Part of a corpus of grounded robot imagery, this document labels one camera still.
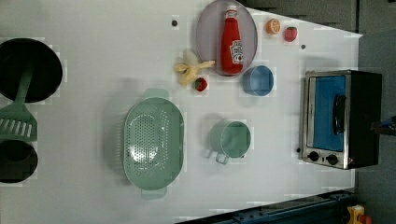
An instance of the round tray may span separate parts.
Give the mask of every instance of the round tray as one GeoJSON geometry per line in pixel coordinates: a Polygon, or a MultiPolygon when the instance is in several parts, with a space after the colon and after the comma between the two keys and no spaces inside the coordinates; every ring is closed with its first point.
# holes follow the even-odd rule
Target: round tray
{"type": "Polygon", "coordinates": [[[257,29],[248,10],[233,0],[217,0],[208,5],[198,20],[196,30],[196,47],[201,60],[216,61],[210,69],[222,76],[230,74],[221,68],[220,50],[227,6],[233,4],[239,13],[239,33],[244,51],[244,68],[237,75],[243,74],[252,63],[257,49],[257,29]]]}
{"type": "Polygon", "coordinates": [[[16,38],[0,45],[0,93],[15,100],[21,75],[33,59],[35,71],[26,96],[26,103],[49,98],[62,82],[63,70],[58,56],[47,45],[29,38],[16,38]]]}

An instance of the white table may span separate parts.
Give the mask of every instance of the white table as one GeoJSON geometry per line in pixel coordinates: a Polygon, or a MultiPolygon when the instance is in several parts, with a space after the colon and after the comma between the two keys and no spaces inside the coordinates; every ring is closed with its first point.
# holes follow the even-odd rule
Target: white table
{"type": "Polygon", "coordinates": [[[39,164],[24,182],[1,185],[1,223],[172,223],[354,187],[354,171],[305,163],[295,149],[305,71],[356,68],[360,36],[249,10],[259,33],[252,65],[270,67],[276,89],[251,97],[241,77],[204,71],[209,90],[201,95],[178,84],[173,65],[193,48],[193,28],[209,2],[0,2],[0,36],[39,37],[60,52],[65,71],[55,95],[30,105],[39,164]],[[294,44],[264,33],[270,18],[298,27],[294,44]],[[183,113],[185,160],[165,197],[145,201],[120,166],[120,125],[153,87],[168,89],[183,113]],[[246,157],[227,165],[207,157],[208,131],[221,118],[243,119],[254,138],[246,157]]]}

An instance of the red ketchup bottle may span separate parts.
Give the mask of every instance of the red ketchup bottle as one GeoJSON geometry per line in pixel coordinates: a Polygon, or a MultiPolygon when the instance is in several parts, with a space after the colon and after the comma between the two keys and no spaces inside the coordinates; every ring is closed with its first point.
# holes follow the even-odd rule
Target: red ketchup bottle
{"type": "Polygon", "coordinates": [[[225,24],[221,39],[221,67],[224,72],[235,75],[242,71],[244,53],[238,27],[236,6],[230,5],[225,13],[225,24]]]}

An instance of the oven door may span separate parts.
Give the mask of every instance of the oven door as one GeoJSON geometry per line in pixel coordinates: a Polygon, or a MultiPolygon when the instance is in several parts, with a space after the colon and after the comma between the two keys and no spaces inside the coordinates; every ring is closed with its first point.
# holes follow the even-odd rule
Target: oven door
{"type": "Polygon", "coordinates": [[[344,151],[346,76],[310,77],[307,146],[344,151]]]}

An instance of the orange fruit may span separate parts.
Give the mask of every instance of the orange fruit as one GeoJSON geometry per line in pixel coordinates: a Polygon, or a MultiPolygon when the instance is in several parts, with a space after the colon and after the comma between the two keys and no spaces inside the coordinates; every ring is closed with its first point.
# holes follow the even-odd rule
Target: orange fruit
{"type": "Polygon", "coordinates": [[[280,21],[277,19],[271,19],[265,25],[266,31],[270,35],[276,35],[280,31],[280,21]]]}

